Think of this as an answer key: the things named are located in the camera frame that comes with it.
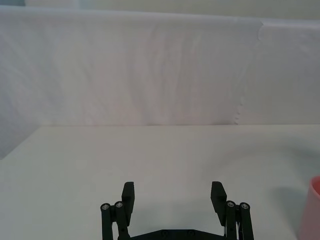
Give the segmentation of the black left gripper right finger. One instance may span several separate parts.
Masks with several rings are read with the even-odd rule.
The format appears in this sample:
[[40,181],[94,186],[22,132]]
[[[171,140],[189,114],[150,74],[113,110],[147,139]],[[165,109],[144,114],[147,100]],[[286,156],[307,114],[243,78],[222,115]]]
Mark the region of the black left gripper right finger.
[[227,200],[223,184],[219,181],[212,182],[210,199],[224,228],[224,240],[254,240],[251,207],[248,203],[236,204],[232,200]]

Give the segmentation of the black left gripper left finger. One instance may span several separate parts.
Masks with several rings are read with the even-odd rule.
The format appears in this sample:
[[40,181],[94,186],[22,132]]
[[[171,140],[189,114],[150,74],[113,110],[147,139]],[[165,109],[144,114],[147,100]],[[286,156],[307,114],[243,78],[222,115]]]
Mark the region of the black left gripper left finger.
[[113,223],[118,229],[118,240],[130,240],[128,232],[135,202],[135,189],[132,181],[124,184],[121,200],[114,205],[103,203],[101,211],[101,231],[103,240],[113,240]]

